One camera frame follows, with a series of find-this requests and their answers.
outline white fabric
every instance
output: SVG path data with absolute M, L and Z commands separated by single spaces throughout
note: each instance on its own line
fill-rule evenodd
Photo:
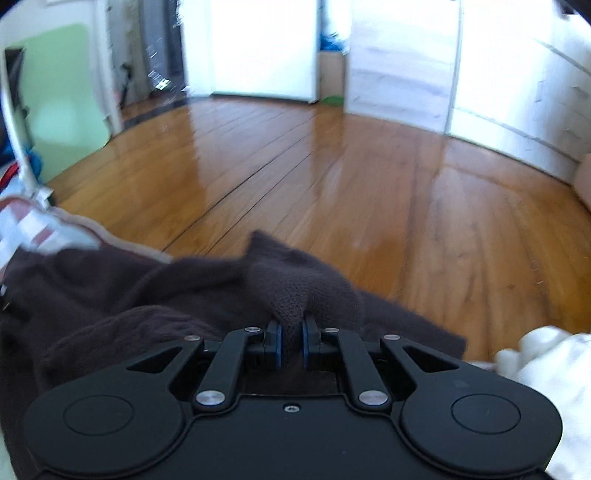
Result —
M 563 435 L 547 472 L 556 480 L 591 479 L 591 335 L 542 327 L 519 352 L 501 350 L 497 373 L 544 394 L 558 409 Z

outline brown fabric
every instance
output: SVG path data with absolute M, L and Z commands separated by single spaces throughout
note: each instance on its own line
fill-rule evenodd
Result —
M 357 291 L 315 257 L 260 232 L 242 258 L 162 264 L 105 246 L 42 256 L 19 250 L 7 266 L 1 320 L 0 424 L 19 479 L 35 468 L 21 437 L 27 406 L 43 391 L 186 335 L 282 324 L 288 366 L 253 378 L 260 393 L 328 393 L 334 376 L 301 367 L 300 321 L 359 332 L 397 332 L 461 358 L 462 338 L 397 305 Z

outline door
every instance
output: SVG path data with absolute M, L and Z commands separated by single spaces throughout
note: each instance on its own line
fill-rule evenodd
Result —
M 216 93 L 317 99 L 317 0 L 214 0 Z

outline green object on floor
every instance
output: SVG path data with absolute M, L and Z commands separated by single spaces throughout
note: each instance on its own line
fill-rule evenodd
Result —
M 111 136 L 90 78 L 89 34 L 82 24 L 57 28 L 19 42 L 25 47 L 23 105 L 35 151 L 48 181 L 100 150 Z
M 345 99 L 340 96 L 331 96 L 323 98 L 322 103 L 330 106 L 343 106 L 345 104 Z

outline silver screw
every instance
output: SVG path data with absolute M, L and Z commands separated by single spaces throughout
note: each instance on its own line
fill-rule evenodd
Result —
M 388 395 L 380 390 L 366 390 L 359 394 L 359 401 L 364 405 L 377 407 L 388 401 Z
M 195 397 L 198 403 L 201 405 L 205 405 L 206 407 L 213 407 L 215 405 L 219 405 L 226 400 L 226 396 L 223 392 L 219 390 L 205 390 L 203 392 L 199 392 L 197 397 Z

